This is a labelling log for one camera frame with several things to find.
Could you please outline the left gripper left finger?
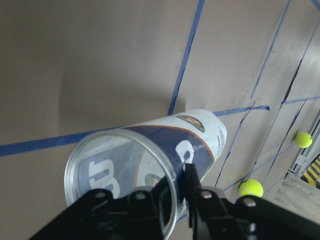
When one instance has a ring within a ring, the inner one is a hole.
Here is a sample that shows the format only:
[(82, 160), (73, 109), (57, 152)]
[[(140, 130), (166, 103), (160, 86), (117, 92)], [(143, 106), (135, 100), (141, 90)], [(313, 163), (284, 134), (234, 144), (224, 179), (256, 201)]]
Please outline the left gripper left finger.
[(93, 189), (35, 233), (33, 240), (163, 240), (171, 217), (169, 182), (137, 187), (121, 198)]

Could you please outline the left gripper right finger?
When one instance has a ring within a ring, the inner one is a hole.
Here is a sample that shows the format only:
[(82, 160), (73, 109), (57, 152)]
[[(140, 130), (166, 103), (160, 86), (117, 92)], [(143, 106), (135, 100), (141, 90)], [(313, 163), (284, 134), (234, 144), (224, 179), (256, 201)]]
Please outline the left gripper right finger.
[(257, 196), (231, 203), (219, 188), (203, 187), (185, 164), (185, 198), (194, 240), (318, 240), (319, 224)]

